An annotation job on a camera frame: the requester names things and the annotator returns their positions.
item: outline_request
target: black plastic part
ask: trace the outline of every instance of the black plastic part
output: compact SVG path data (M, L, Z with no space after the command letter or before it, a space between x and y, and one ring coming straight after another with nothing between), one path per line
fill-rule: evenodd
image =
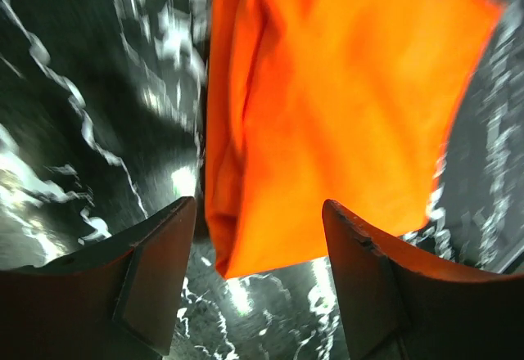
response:
M42 268L0 272L2 358L159 360L169 353L194 231L181 198Z
M524 275L440 259L337 202L323 221L351 360L522 356Z

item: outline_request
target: folded cloth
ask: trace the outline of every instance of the folded cloth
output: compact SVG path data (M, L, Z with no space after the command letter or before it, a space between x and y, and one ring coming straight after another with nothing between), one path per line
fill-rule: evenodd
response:
M213 0L206 219L239 277L328 254L327 198L399 236L502 6L492 0Z

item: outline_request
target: marble countertop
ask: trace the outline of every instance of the marble countertop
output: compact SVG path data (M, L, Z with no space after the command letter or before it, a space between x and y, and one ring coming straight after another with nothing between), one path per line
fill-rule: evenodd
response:
M201 198L211 0L0 0L0 268L41 266ZM524 247L522 0L455 122L430 225L503 271ZM224 281L200 221L168 359L349 358L327 258Z

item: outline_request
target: orange fabric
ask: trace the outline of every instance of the orange fabric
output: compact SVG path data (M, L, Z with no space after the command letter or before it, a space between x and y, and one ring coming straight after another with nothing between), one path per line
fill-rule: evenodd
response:
M327 198L420 228L491 0L213 0L206 218L226 278L328 253Z

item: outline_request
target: cloth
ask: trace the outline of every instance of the cloth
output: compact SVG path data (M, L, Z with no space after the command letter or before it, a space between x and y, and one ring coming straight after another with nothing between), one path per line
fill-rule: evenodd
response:
M422 227L494 0L213 0L206 219L225 278L328 254L340 201Z

